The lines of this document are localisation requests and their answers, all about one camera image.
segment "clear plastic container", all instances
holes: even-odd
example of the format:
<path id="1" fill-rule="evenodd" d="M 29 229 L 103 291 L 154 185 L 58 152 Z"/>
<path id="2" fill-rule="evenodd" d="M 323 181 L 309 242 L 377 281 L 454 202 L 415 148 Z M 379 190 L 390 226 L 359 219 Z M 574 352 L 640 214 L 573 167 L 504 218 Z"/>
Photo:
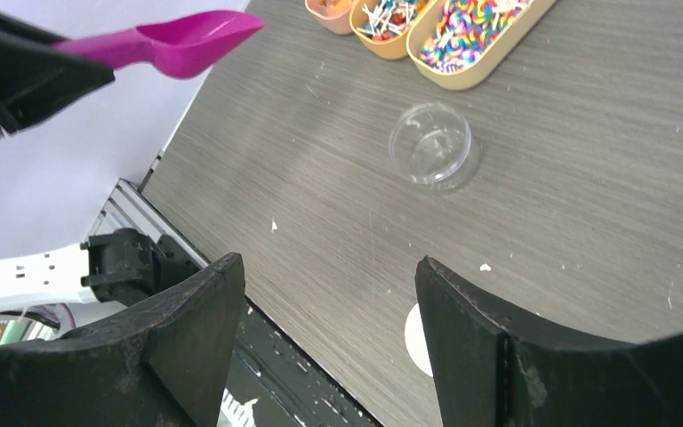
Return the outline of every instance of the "clear plastic container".
<path id="1" fill-rule="evenodd" d="M 464 116 L 441 102 L 409 109 L 389 137 L 389 155 L 399 174 L 438 190 L 468 181 L 478 169 L 479 151 Z"/>

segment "pink plastic scoop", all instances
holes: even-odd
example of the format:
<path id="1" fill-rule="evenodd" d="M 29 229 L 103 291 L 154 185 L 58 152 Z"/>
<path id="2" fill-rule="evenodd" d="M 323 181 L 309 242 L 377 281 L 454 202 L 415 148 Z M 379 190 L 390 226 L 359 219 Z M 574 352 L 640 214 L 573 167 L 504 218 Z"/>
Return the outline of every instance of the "pink plastic scoop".
<path id="1" fill-rule="evenodd" d="M 210 11 L 59 42 L 53 48 L 113 69 L 150 62 L 169 77 L 191 78 L 223 58 L 263 25 L 260 18 L 247 13 Z"/>

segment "gray wooden table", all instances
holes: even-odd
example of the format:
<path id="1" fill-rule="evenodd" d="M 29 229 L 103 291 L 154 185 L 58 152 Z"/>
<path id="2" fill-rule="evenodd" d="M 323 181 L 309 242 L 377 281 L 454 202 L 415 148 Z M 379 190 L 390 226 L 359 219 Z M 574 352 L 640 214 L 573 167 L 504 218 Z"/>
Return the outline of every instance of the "gray wooden table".
<path id="1" fill-rule="evenodd" d="M 215 67 L 144 194 L 211 258 L 241 252 L 247 293 L 384 423 L 439 425 L 404 343 L 425 254 L 594 334 L 683 328 L 683 3 L 559 0 L 464 93 L 299 1 L 248 11 L 267 27 Z M 483 147 L 445 197 L 387 153 L 398 115 L 434 100 Z"/>

